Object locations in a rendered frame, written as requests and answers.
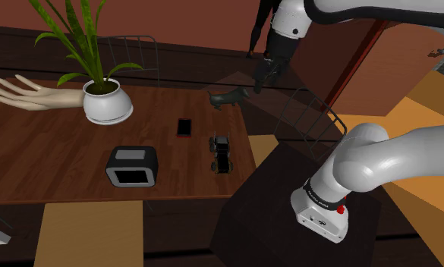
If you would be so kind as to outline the black and grey toaster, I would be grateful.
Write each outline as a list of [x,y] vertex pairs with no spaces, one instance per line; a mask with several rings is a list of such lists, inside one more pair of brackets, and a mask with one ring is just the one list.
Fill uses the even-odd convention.
[[152,146],[116,146],[109,156],[105,172],[115,187],[153,187],[159,169]]

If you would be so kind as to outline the green plant in white pot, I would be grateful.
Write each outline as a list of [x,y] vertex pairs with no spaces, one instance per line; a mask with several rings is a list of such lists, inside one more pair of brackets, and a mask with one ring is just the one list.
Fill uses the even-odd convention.
[[62,85],[75,77],[89,77],[90,80],[83,86],[83,110],[87,119],[95,124],[110,125],[129,118],[134,110],[131,99],[121,88],[120,83],[111,78],[111,75],[122,68],[140,69],[141,66],[132,62],[125,62],[117,64],[107,74],[103,72],[97,44],[97,29],[99,15],[106,0],[100,2],[95,16],[91,14],[89,0],[80,0],[83,24],[79,23],[71,0],[65,0],[65,17],[62,17],[55,6],[49,0],[46,0],[46,3],[71,34],[71,38],[66,37],[39,0],[28,1],[50,29],[48,33],[38,35],[36,41],[45,37],[59,39],[70,52],[67,57],[76,60],[85,70],[83,74],[69,73],[61,76],[58,85]]

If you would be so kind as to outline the black phone with red rim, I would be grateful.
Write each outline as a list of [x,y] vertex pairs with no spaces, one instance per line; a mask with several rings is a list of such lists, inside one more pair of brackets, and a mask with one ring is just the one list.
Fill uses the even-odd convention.
[[189,118],[179,118],[177,125],[177,137],[191,137],[192,120]]

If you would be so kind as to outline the brown wooden table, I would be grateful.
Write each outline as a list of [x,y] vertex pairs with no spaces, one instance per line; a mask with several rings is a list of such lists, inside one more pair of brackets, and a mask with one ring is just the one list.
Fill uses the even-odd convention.
[[[226,198],[254,172],[241,110],[215,110],[204,90],[125,86],[133,114],[120,124],[90,122],[80,108],[29,112],[0,103],[0,204]],[[179,118],[191,137],[177,137]],[[229,134],[230,174],[211,170],[209,138]],[[105,165],[116,146],[152,146],[156,185],[114,187]]]

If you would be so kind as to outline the dark robot stand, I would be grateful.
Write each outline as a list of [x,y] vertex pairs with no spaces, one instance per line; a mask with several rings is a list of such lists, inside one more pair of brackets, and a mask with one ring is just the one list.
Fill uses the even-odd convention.
[[226,267],[371,267],[381,204],[346,198],[348,233],[333,243],[299,224],[291,193],[318,166],[280,143],[223,206],[210,249]]

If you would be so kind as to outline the beige mannequin hand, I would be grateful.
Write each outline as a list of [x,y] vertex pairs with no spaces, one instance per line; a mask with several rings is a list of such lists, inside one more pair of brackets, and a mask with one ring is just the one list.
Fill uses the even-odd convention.
[[41,86],[19,74],[15,77],[30,90],[23,89],[0,78],[0,84],[14,91],[10,93],[0,88],[0,102],[27,111],[45,111],[59,108],[81,108],[85,92],[75,89],[53,89]]

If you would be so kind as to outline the black dog figure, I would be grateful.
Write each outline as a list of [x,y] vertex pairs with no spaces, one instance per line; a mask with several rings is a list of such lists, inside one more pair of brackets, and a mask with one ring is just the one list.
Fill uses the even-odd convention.
[[214,109],[221,111],[221,105],[231,104],[235,106],[236,103],[240,104],[244,98],[249,99],[250,95],[248,91],[242,87],[238,86],[236,89],[222,94],[212,94],[208,91],[209,103],[214,107]]

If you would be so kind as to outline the black toy truck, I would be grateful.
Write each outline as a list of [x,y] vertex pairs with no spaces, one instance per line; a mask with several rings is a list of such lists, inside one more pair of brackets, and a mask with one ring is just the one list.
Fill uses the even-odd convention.
[[211,170],[216,174],[230,174],[233,171],[234,164],[230,159],[229,134],[227,136],[218,136],[214,133],[209,138],[209,150],[214,155]]

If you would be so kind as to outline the brown door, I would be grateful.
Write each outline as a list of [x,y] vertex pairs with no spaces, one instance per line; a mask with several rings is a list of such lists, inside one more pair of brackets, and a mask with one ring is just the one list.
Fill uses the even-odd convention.
[[335,68],[322,100],[339,114],[386,115],[443,57],[444,34],[429,27],[353,20],[322,29]]

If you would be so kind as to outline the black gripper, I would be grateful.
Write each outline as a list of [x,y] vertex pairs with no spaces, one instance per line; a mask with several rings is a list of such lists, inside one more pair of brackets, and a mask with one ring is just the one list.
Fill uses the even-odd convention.
[[270,86],[275,86],[282,73],[297,49],[300,39],[292,39],[270,30],[267,39],[268,56],[263,60],[263,64],[257,65],[253,79],[255,81],[253,91],[260,94],[263,84],[268,76],[271,76]]

